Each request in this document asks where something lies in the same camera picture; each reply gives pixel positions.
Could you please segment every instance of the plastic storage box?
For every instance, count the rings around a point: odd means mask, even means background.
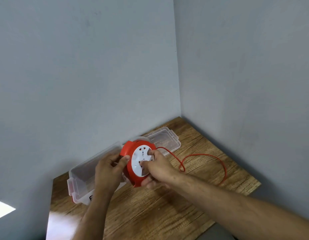
[[[162,127],[146,134],[144,137],[133,138],[131,141],[136,139],[150,141],[156,147],[165,147],[171,152],[181,147],[179,137],[168,127]],[[90,203],[95,187],[94,179],[96,165],[108,153],[119,154],[122,147],[123,144],[117,142],[69,171],[69,179],[67,180],[68,191],[74,203],[83,203],[85,205]],[[164,156],[169,154],[166,150],[161,148],[159,151],[161,151]],[[125,183],[121,183],[117,190],[123,185],[125,185]]]

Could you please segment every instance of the gray wall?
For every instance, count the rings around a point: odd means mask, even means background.
[[[174,0],[181,113],[309,218],[309,0]]]
[[[0,239],[43,237],[54,177],[179,115],[173,0],[0,0]]]

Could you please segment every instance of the red plastic frame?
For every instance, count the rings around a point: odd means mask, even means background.
[[[142,145],[146,145],[146,146],[150,147],[152,150],[156,149],[156,146],[154,144],[148,142],[148,141],[136,140],[136,141],[127,141],[126,144],[121,149],[121,152],[120,152],[120,156],[126,156],[126,155],[130,156],[130,160],[129,160],[127,166],[124,168],[124,175],[130,180],[131,184],[134,187],[140,187],[141,182],[145,178],[148,177],[148,175],[143,176],[143,177],[139,177],[139,176],[135,175],[135,173],[133,172],[132,165],[131,165],[131,158],[133,156],[134,151]]]

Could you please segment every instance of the wooden table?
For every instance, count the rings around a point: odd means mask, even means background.
[[[260,186],[260,182],[182,118],[177,117],[162,126],[167,126],[179,137],[181,148],[174,152],[178,158],[182,159],[194,153],[206,153],[219,157],[225,163],[228,178],[220,187],[249,195]],[[166,158],[173,166],[179,166],[177,160],[171,155]],[[224,176],[220,162],[207,156],[190,157],[185,161],[184,166],[186,173],[211,184],[218,184]],[[51,211],[82,216],[87,206],[72,202],[68,195],[66,182],[68,178],[68,173],[65,173],[54,179]],[[149,190],[142,187],[133,188],[127,184],[117,190],[111,199],[104,239],[193,240],[213,224],[213,220],[201,210],[163,186]]]

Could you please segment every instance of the electrical cable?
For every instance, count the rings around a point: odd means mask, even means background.
[[[165,149],[168,153],[170,153],[171,155],[173,155],[173,157],[174,157],[175,159],[178,160],[178,162],[180,163],[180,165],[179,165],[179,170],[180,170],[180,172],[185,172],[185,167],[184,167],[184,165],[183,165],[183,162],[184,162],[185,159],[188,158],[188,157],[191,157],[191,156],[209,156],[209,157],[216,158],[216,159],[218,159],[218,161],[221,163],[221,165],[223,166],[223,169],[224,169],[224,177],[223,177],[223,180],[222,180],[220,183],[218,183],[218,185],[222,184],[222,183],[226,180],[226,178],[227,178],[227,168],[225,167],[223,161],[221,161],[221,160],[220,160],[218,157],[216,157],[216,156],[213,156],[213,155],[210,155],[210,154],[204,154],[204,153],[190,154],[190,155],[186,156],[184,159],[182,159],[182,161],[180,161],[180,159],[177,158],[177,157],[176,157],[171,151],[169,151],[168,149],[166,149],[166,148],[164,148],[164,147],[162,147],[162,146],[157,147],[157,149],[159,149],[159,148]]]

